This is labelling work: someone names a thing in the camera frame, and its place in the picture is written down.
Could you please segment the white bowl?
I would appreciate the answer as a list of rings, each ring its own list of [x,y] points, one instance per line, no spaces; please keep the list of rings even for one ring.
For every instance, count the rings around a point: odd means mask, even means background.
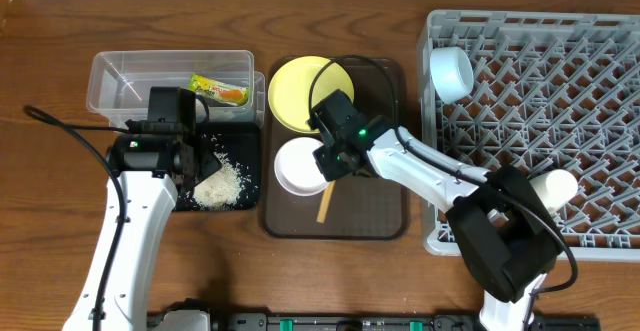
[[[311,137],[298,137],[284,143],[274,159],[274,174],[279,184],[296,196],[313,196],[329,185],[316,164],[313,152],[323,143]]]

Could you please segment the yellow plate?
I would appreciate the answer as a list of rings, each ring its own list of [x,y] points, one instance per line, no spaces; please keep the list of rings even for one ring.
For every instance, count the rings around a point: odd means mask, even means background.
[[[309,91],[318,72],[329,62],[320,56],[294,58],[281,66],[272,77],[268,88],[268,103],[272,114],[284,127],[302,134],[314,134],[309,120]],[[339,64],[330,65],[316,81],[312,105],[335,90],[343,91],[354,102],[354,85],[348,73]]]

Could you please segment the green snack wrapper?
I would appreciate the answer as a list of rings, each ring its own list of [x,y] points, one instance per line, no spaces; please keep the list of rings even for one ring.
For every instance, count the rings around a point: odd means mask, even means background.
[[[187,89],[218,103],[231,106],[244,105],[248,101],[249,96],[248,87],[228,84],[198,74],[191,76]]]

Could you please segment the light blue bowl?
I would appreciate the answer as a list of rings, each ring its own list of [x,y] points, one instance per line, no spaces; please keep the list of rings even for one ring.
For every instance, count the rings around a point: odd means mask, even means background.
[[[452,104],[471,94],[473,69],[461,48],[434,49],[430,55],[430,69],[434,89],[443,103]]]

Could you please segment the pale green cup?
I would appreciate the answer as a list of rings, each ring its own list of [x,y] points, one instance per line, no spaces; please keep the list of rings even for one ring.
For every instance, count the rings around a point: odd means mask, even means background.
[[[578,180],[569,171],[556,169],[530,181],[538,198],[550,215],[555,215],[578,193]]]

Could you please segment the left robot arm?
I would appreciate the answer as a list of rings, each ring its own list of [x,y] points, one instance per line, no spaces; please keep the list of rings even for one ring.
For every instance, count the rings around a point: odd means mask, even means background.
[[[160,241],[180,194],[215,174],[221,163],[202,145],[197,107],[203,97],[154,87],[146,119],[101,156],[108,173],[105,218],[67,330],[144,330]]]

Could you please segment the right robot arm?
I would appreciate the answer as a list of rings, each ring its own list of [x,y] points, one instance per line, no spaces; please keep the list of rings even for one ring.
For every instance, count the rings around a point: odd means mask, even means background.
[[[513,166],[496,171],[457,161],[400,126],[368,118],[335,90],[308,105],[309,126],[322,146],[318,168],[328,181],[364,168],[398,183],[444,212],[463,261],[484,290],[480,324],[526,330],[542,283],[560,254],[569,255],[553,216],[578,191],[573,174],[556,169],[528,179]]]

